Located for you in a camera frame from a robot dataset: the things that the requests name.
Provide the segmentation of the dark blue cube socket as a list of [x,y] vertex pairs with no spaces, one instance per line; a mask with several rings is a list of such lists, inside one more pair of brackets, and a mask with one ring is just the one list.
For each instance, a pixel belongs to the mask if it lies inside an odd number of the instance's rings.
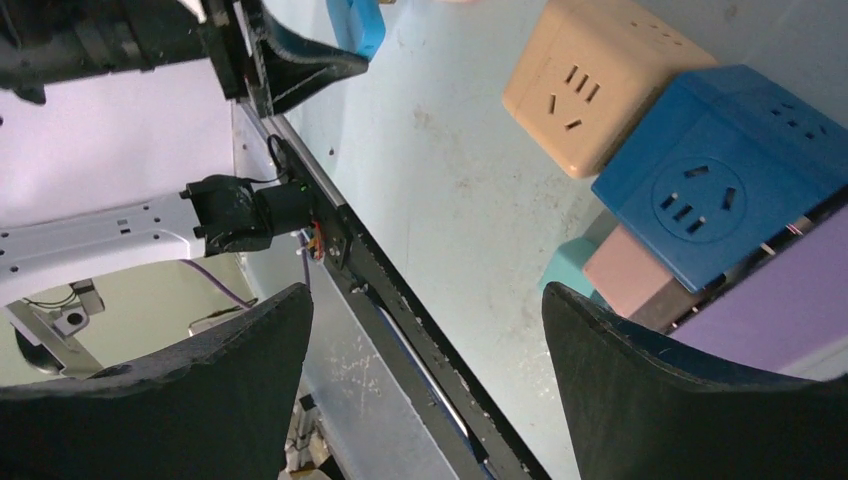
[[846,130],[731,65],[678,75],[592,189],[697,292],[846,182]]

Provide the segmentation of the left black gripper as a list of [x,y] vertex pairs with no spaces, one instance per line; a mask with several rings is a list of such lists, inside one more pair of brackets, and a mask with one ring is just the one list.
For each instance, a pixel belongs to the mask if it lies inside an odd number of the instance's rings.
[[47,86],[211,61],[228,99],[250,94],[261,118],[368,71],[363,56],[304,38],[262,1],[4,1],[1,87],[35,105]]

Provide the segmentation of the light blue adapter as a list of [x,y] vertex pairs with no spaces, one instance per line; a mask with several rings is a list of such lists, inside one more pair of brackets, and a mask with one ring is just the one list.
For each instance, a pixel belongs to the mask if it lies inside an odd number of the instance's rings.
[[372,60],[386,36],[386,24],[381,11],[383,4],[390,4],[390,1],[326,0],[338,47]]

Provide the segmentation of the purple power strip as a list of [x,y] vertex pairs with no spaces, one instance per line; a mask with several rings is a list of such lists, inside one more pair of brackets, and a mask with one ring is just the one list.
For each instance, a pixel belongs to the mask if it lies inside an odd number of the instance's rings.
[[826,380],[847,372],[847,211],[687,320],[675,340],[742,365]]

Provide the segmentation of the beige cube socket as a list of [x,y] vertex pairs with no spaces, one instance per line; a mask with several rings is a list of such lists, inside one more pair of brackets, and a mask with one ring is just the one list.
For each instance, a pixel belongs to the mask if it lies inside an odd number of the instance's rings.
[[502,95],[570,177],[598,174],[678,74],[716,59],[634,1],[549,1]]

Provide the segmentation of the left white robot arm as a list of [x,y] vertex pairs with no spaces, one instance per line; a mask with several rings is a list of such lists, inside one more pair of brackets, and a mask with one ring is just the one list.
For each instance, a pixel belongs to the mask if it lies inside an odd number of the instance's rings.
[[[5,1],[1,86],[42,105],[48,85],[208,59],[229,100],[286,113],[370,60],[304,38],[260,1]],[[212,175],[124,208],[1,232],[1,301],[147,263],[267,249],[328,201],[290,140],[266,140],[268,180]]]

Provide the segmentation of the small pink plug adapter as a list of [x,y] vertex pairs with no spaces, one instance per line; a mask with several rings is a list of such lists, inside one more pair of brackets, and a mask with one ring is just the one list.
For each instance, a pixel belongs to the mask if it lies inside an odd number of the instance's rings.
[[583,273],[618,315],[664,332],[703,300],[633,237],[615,227],[583,266]]

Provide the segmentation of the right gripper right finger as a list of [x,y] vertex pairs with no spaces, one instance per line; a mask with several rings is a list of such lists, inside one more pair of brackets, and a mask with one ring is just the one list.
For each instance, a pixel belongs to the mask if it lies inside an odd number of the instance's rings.
[[545,338],[584,479],[843,479],[847,380],[685,345],[552,282]]

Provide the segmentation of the teal small cube adapter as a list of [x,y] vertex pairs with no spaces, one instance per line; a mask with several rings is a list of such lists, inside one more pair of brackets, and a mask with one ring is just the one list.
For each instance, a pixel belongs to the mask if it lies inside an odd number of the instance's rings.
[[583,273],[583,267],[596,252],[597,245],[585,238],[575,238],[561,244],[552,254],[537,286],[540,293],[551,282],[562,283],[592,302],[608,304]]

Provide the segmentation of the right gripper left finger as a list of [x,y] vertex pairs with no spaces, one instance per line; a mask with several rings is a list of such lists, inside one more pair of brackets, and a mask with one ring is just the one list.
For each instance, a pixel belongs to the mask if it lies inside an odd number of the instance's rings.
[[1,391],[5,479],[274,479],[311,334],[295,283],[87,379]]

